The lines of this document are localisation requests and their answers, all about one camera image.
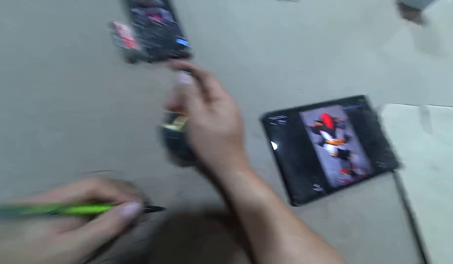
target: tablet screen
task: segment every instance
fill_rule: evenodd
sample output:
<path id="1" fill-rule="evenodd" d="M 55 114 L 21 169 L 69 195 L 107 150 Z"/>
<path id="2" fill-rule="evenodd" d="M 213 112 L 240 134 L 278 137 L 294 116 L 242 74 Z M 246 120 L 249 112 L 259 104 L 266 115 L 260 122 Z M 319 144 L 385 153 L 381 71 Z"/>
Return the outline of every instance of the tablet screen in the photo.
<path id="1" fill-rule="evenodd" d="M 292 205 L 398 166 L 364 96 L 270 112 L 262 123 Z"/>

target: finger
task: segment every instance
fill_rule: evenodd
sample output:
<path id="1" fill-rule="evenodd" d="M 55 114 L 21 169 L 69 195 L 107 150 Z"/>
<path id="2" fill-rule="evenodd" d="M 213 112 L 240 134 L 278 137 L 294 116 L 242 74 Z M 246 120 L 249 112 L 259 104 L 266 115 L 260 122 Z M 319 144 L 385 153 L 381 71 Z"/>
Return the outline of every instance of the finger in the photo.
<path id="1" fill-rule="evenodd" d="M 90 254 L 121 234 L 142 212 L 142 204 L 128 202 L 100 215 L 88 224 L 66 232 L 62 239 Z"/>
<path id="2" fill-rule="evenodd" d="M 205 89 L 205 92 L 210 101 L 229 99 L 230 96 L 224 90 L 220 81 L 206 70 L 203 70 L 192 63 L 181 60 L 173 60 L 171 62 L 173 69 L 186 69 L 199 81 L 200 85 Z"/>
<path id="3" fill-rule="evenodd" d="M 166 96 L 165 109 L 169 111 L 183 111 L 182 93 L 178 85 L 172 88 Z"/>
<path id="4" fill-rule="evenodd" d="M 205 100 L 202 96 L 201 88 L 194 78 L 185 71 L 178 73 L 178 87 L 184 101 L 187 113 L 199 115 L 205 108 Z"/>
<path id="5" fill-rule="evenodd" d="M 66 186 L 51 190 L 46 193 L 28 197 L 26 203 L 78 203 L 91 200 L 101 200 L 114 203 L 138 201 L 140 198 L 120 187 L 117 181 L 93 177 Z"/>

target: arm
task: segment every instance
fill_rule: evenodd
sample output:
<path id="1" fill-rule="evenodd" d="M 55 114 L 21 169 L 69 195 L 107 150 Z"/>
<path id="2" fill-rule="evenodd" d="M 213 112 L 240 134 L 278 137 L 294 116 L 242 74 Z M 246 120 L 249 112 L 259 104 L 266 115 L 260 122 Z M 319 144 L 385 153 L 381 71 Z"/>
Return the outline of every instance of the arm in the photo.
<path id="1" fill-rule="evenodd" d="M 190 70 L 195 79 L 180 72 L 166 107 L 187 112 L 189 143 L 239 216 L 258 263 L 344 263 L 251 169 L 243 150 L 241 112 L 220 82 L 190 63 L 174 61 L 172 66 Z"/>

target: smartphone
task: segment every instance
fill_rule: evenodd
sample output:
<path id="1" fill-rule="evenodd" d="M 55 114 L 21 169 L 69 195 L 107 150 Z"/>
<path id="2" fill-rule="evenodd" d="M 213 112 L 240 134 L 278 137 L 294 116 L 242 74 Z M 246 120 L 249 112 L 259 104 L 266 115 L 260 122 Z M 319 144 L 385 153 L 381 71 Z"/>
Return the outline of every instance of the smartphone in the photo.
<path id="1" fill-rule="evenodd" d="M 261 122 L 294 206 L 399 166 L 363 95 L 269 112 Z"/>
<path id="2" fill-rule="evenodd" d="M 191 48 L 168 0 L 123 0 L 131 25 L 121 30 L 113 22 L 118 46 L 126 49 L 127 61 L 149 63 L 191 56 Z M 127 46 L 127 35 L 135 41 Z"/>

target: hand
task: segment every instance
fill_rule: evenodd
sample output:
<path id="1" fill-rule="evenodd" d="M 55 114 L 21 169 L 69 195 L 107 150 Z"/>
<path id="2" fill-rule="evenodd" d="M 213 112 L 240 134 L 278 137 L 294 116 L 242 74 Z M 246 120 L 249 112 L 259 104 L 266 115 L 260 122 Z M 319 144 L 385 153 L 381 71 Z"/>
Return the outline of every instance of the hand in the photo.
<path id="1" fill-rule="evenodd" d="M 0 264 L 79 264 L 118 236 L 142 210 L 143 198 L 127 183 L 90 178 L 27 197 L 25 204 L 122 203 L 92 221 L 81 217 L 6 219 L 0 229 Z"/>
<path id="2" fill-rule="evenodd" d="M 247 164 L 241 111 L 216 77 L 191 63 L 174 60 L 178 84 L 165 107 L 185 111 L 188 140 L 196 155 L 219 174 Z"/>

